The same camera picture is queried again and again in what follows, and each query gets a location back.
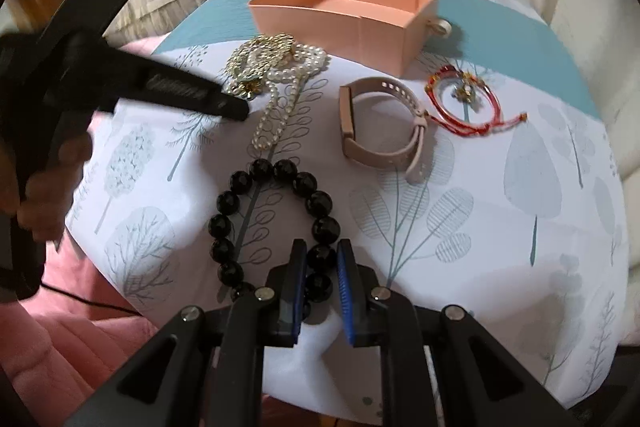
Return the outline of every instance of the finger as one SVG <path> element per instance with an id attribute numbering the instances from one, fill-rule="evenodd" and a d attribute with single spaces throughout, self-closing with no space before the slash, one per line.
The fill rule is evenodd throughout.
<path id="1" fill-rule="evenodd" d="M 82 167 L 59 166 L 37 172 L 27 181 L 25 196 L 34 201 L 59 201 L 66 198 L 82 181 Z"/>
<path id="2" fill-rule="evenodd" d="M 20 206 L 15 165 L 4 142 L 0 140 L 0 212 L 13 216 Z"/>
<path id="3" fill-rule="evenodd" d="M 27 230 L 50 229 L 63 224 L 73 204 L 73 196 L 64 201 L 50 203 L 23 201 L 18 207 L 18 224 Z"/>
<path id="4" fill-rule="evenodd" d="M 62 165 L 73 165 L 75 163 L 88 162 L 94 144 L 89 133 L 83 133 L 80 136 L 66 140 L 58 151 L 58 159 Z"/>
<path id="5" fill-rule="evenodd" d="M 55 227 L 48 229 L 33 230 L 33 240 L 36 243 L 46 243 L 47 241 L 58 241 L 64 232 L 64 223 L 59 223 Z"/>

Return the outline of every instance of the tablecloth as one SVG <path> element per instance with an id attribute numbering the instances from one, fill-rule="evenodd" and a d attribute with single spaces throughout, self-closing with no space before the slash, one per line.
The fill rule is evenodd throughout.
<path id="1" fill-rule="evenodd" d="M 162 42 L 157 59 L 220 78 L 231 51 L 256 33 L 247 1 L 207 1 Z M 567 51 L 525 2 L 440 0 L 439 15 L 452 23 L 451 38 L 428 40 L 403 83 L 428 106 L 425 79 L 451 62 L 487 81 L 505 117 L 526 111 L 526 123 L 471 139 L 431 126 L 430 176 L 408 185 L 402 172 L 342 156 L 338 87 L 379 73 L 333 57 L 263 156 L 290 157 L 316 175 L 333 198 L 342 237 L 383 283 L 425 307 L 464 306 L 571 405 L 600 385 L 621 334 L 628 240 L 606 131 Z M 120 102 L 96 131 L 66 224 L 156 325 L 186 304 L 229 304 L 206 224 L 229 175 L 258 156 L 250 138 L 265 103 L 258 97 L 247 121 L 236 123 Z M 460 110 L 453 99 L 449 105 Z M 405 142 L 412 122 L 398 102 L 368 96 L 354 111 L 364 145 Z M 293 238 L 313 244 L 302 209 L 277 185 L 242 199 L 232 237 L 246 280 L 262 284 L 270 267 L 286 261 Z M 336 294 L 314 305 L 293 350 L 266 350 L 263 389 L 379 423 L 377 350 L 348 347 Z"/>

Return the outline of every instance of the black bead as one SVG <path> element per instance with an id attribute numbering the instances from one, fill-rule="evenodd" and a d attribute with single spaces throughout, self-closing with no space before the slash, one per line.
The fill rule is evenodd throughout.
<path id="1" fill-rule="evenodd" d="M 305 200 L 306 211 L 313 217 L 328 216 L 333 207 L 334 202 L 331 197 L 322 190 L 316 190 Z"/>
<path id="2" fill-rule="evenodd" d="M 305 295 L 311 302 L 326 301 L 334 289 L 334 284 L 324 273 L 312 273 L 306 277 Z"/>
<path id="3" fill-rule="evenodd" d="M 330 245 L 340 237 L 340 224 L 333 217 L 321 217 L 314 221 L 311 235 L 321 245 Z"/>
<path id="4" fill-rule="evenodd" d="M 244 279 L 244 271 L 236 261 L 227 261 L 218 268 L 218 279 L 225 286 L 238 286 Z"/>
<path id="5" fill-rule="evenodd" d="M 253 184 L 254 181 L 251 179 L 251 176 L 244 171 L 234 172 L 229 179 L 229 188 L 234 194 L 238 195 L 249 192 Z"/>
<path id="6" fill-rule="evenodd" d="M 315 245 L 306 253 L 306 263 L 309 268 L 320 273 L 331 270 L 337 262 L 335 250 L 327 245 Z"/>
<path id="7" fill-rule="evenodd" d="M 291 183 L 298 175 L 298 168 L 291 160 L 278 160 L 273 166 L 273 177 L 280 183 Z"/>
<path id="8" fill-rule="evenodd" d="M 249 174 L 258 183 L 266 182 L 273 176 L 273 165 L 264 158 L 258 158 L 251 164 Z"/>
<path id="9" fill-rule="evenodd" d="M 255 286 L 253 284 L 250 284 L 248 282 L 241 282 L 239 283 L 239 285 L 231 288 L 231 302 L 236 302 L 236 300 L 244 295 L 247 295 L 247 293 L 253 292 L 255 292 Z"/>
<path id="10" fill-rule="evenodd" d="M 311 315 L 311 303 L 305 299 L 302 303 L 302 320 L 306 321 Z"/>
<path id="11" fill-rule="evenodd" d="M 220 214 L 229 216 L 230 214 L 235 214 L 238 208 L 240 208 L 240 198 L 231 192 L 231 190 L 225 190 L 218 196 L 216 206 Z"/>
<path id="12" fill-rule="evenodd" d="M 234 255 L 234 244 L 226 237 L 216 239 L 211 245 L 209 255 L 216 263 L 225 264 L 231 261 Z"/>
<path id="13" fill-rule="evenodd" d="M 293 179 L 293 193 L 301 198 L 308 198 L 318 190 L 318 182 L 310 172 L 299 172 Z"/>
<path id="14" fill-rule="evenodd" d="M 209 225 L 207 228 L 209 229 L 209 235 L 211 237 L 222 239 L 231 232 L 231 221 L 229 221 L 228 217 L 223 216 L 222 214 L 216 214 L 209 219 Z"/>

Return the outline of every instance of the metal bolt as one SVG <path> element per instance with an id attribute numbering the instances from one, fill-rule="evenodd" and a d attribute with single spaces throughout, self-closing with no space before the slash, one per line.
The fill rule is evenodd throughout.
<path id="1" fill-rule="evenodd" d="M 258 288 L 255 291 L 254 295 L 255 298 L 258 299 L 258 301 L 270 301 L 275 297 L 276 292 L 274 292 L 273 289 L 269 288 L 268 286 L 263 286 L 261 288 Z"/>
<path id="2" fill-rule="evenodd" d="M 391 290 L 384 286 L 376 286 L 371 290 L 371 296 L 376 301 L 386 301 L 391 296 Z"/>
<path id="3" fill-rule="evenodd" d="M 449 320 L 461 321 L 465 318 L 466 312 L 460 306 L 453 304 L 444 308 L 444 314 Z"/>
<path id="4" fill-rule="evenodd" d="M 194 321 L 200 317 L 200 309 L 197 306 L 187 306 L 180 312 L 180 317 L 182 317 L 182 320 L 185 322 Z"/>

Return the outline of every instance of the red string bracelet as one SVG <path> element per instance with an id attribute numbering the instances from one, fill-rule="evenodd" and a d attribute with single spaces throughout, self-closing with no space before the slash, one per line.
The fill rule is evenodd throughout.
<path id="1" fill-rule="evenodd" d="M 447 78 L 458 78 L 462 81 L 462 85 L 458 87 L 456 91 L 461 93 L 461 96 L 469 96 L 473 97 L 474 89 L 479 89 L 482 91 L 489 100 L 493 110 L 494 116 L 493 118 L 485 123 L 481 124 L 473 124 L 470 122 L 462 121 L 460 118 L 457 118 L 451 111 L 448 111 L 438 100 L 438 97 L 435 93 L 435 88 L 437 84 L 444 79 Z M 471 73 L 463 73 L 459 71 L 452 64 L 448 64 L 440 68 L 440 70 L 432 74 L 429 80 L 427 81 L 427 85 L 424 86 L 424 90 L 427 95 L 429 95 L 429 99 L 431 103 L 433 103 L 433 107 L 436 108 L 437 112 L 442 117 L 442 120 L 436 118 L 435 116 L 428 114 L 425 112 L 425 116 L 429 117 L 435 123 L 443 126 L 448 131 L 457 134 L 458 136 L 484 136 L 489 134 L 494 130 L 506 130 L 514 125 L 519 124 L 520 122 L 527 121 L 527 113 L 522 112 L 511 120 L 503 120 L 502 119 L 502 110 L 500 108 L 500 102 L 498 102 L 497 97 L 494 95 L 493 91 L 487 86 L 483 80 L 480 78 L 473 76 Z"/>

